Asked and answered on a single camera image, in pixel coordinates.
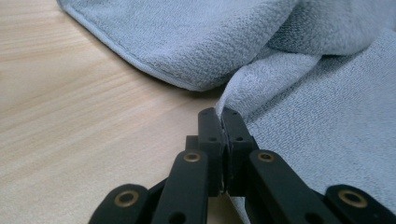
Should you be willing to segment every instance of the metal rivet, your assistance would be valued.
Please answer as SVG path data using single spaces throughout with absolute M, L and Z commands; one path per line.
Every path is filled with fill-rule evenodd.
M 359 193 L 349 190 L 349 189 L 342 189 L 338 191 L 338 197 L 344 202 L 351 206 L 357 208 L 364 208 L 367 207 L 367 200 L 363 198 Z
M 114 204 L 118 207 L 129 207 L 139 199 L 139 193 L 135 190 L 125 190 L 119 193 L 114 199 Z
M 268 152 L 261 152 L 257 155 L 259 161 L 266 161 L 266 162 L 271 162 L 275 160 L 275 157 Z
M 201 159 L 201 155 L 195 152 L 189 152 L 184 155 L 183 159 L 189 162 L 195 162 Z

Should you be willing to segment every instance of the wood grain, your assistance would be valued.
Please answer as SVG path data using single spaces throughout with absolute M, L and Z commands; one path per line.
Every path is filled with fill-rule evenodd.
M 155 185 L 221 92 L 143 74 L 55 0 L 0 0 L 1 223 L 87 223 L 115 187 Z M 208 223 L 241 221 L 219 197 Z

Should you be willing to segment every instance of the screw hole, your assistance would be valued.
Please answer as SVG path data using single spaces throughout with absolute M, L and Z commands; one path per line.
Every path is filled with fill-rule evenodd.
M 338 197 L 344 202 L 357 208 L 367 207 L 367 201 L 359 193 L 349 190 L 342 189 L 338 192 Z
M 267 161 L 267 162 L 273 161 L 275 159 L 274 156 L 268 152 L 259 153 L 258 158 L 260 161 Z
M 137 202 L 139 193 L 134 190 L 125 190 L 119 193 L 114 199 L 114 204 L 118 207 L 129 207 Z
M 186 216 L 183 213 L 175 212 L 168 219 L 169 224 L 183 224 L 186 222 Z
M 201 159 L 201 155 L 195 152 L 189 152 L 184 155 L 183 159 L 189 162 L 195 162 Z
M 322 224 L 323 219 L 315 213 L 305 214 L 305 220 L 310 224 Z

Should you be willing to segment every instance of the table surface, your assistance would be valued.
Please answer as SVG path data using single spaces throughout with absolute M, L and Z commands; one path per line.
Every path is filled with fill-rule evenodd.
M 0 0 L 1 222 L 87 223 L 115 187 L 154 186 L 221 92 L 138 71 L 55 0 Z M 222 196 L 207 223 L 241 221 Z

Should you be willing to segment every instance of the towel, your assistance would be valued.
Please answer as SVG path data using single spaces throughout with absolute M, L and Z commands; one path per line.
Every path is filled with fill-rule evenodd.
M 351 56 L 324 56 L 274 94 L 287 82 L 282 75 L 292 82 L 315 59 L 276 52 L 241 68 L 218 113 L 224 106 L 242 113 L 259 147 L 282 156 L 311 189 L 351 185 L 396 214 L 396 33 L 384 30 Z M 248 223 L 244 199 L 233 201 Z
M 241 113 L 310 188 L 352 185 L 396 213 L 395 0 L 58 3 L 151 76 L 191 91 L 228 82 L 218 113 Z
M 58 0 L 136 68 L 191 91 L 272 49 L 355 53 L 395 24 L 395 0 Z

